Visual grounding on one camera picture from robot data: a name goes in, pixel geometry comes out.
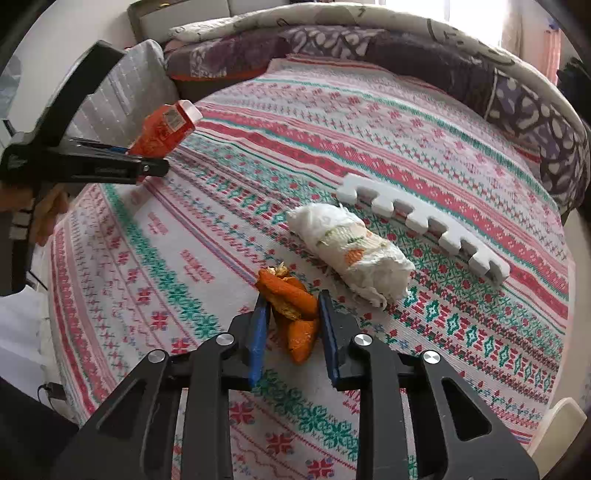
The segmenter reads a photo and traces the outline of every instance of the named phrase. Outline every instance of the white wall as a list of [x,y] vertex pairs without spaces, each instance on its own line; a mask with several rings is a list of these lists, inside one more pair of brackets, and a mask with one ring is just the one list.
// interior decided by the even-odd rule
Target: white wall
[[96,40],[120,48],[135,44],[126,11],[131,2],[57,0],[39,17],[16,51],[22,78],[9,114],[16,130],[34,127],[72,64]]

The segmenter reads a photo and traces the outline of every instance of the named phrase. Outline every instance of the rolled paper towel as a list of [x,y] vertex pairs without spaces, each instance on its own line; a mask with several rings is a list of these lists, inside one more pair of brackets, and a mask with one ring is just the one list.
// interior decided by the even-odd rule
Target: rolled paper towel
[[351,290],[386,308],[408,294],[414,264],[391,241],[370,232],[343,206],[310,203],[287,213],[308,249],[334,268]]

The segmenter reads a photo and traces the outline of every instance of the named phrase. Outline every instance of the window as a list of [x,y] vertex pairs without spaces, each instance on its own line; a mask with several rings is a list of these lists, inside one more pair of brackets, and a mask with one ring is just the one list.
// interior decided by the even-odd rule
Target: window
[[446,21],[484,43],[499,46],[507,0],[385,0],[386,7]]

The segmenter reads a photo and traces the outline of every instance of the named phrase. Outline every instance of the patterned bedspread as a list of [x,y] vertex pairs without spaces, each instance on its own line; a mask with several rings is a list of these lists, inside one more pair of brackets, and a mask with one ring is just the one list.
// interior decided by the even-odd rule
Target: patterned bedspread
[[[89,186],[50,245],[56,353],[80,422],[150,350],[189,351],[251,310],[258,269],[285,262],[391,348],[442,352],[527,445],[556,380],[574,285],[556,205],[503,136],[427,84],[351,61],[274,60],[197,105],[204,118],[166,178]],[[505,258],[510,278],[477,278],[430,233],[360,202],[353,211],[417,271],[410,295],[384,312],[354,298],[285,224],[302,203],[336,204],[347,172],[437,205]],[[230,393],[235,478],[353,479],[358,393],[331,388],[320,342],[297,367],[271,327],[261,382]]]

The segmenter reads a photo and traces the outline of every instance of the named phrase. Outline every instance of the white foam piece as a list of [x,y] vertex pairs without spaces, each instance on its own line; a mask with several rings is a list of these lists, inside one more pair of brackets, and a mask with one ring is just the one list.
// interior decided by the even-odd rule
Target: white foam piece
[[449,254],[457,255],[463,248],[472,255],[468,267],[476,275],[483,277],[488,273],[498,283],[509,277],[509,264],[448,213],[395,185],[353,173],[345,175],[336,196],[340,202],[354,205],[357,203],[358,192],[373,198],[371,209],[377,215],[390,218],[399,210],[407,214],[406,226],[411,230],[421,235],[429,229],[441,233],[439,246]]

